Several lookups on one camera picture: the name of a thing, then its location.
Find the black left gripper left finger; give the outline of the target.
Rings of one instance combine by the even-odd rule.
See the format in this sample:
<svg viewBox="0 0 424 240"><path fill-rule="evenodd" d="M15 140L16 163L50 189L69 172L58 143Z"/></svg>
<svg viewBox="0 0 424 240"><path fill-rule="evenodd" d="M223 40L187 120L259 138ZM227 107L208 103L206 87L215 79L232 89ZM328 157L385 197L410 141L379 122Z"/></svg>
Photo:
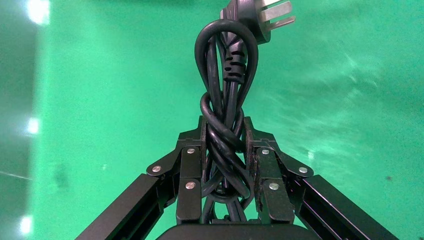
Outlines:
<svg viewBox="0 0 424 240"><path fill-rule="evenodd" d="M200 222L206 122L181 132L175 149L149 165L82 233L79 240L144 240L164 209L177 203L176 220Z"/></svg>

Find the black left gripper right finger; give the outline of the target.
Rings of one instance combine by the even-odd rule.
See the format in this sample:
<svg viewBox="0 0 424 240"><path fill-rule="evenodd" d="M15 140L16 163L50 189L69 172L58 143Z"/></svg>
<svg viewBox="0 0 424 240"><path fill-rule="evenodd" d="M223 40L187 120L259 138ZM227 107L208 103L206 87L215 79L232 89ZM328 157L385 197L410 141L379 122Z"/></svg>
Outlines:
<svg viewBox="0 0 424 240"><path fill-rule="evenodd" d="M264 240L393 240L395 235L312 168L284 153L273 134L243 120Z"/></svg>

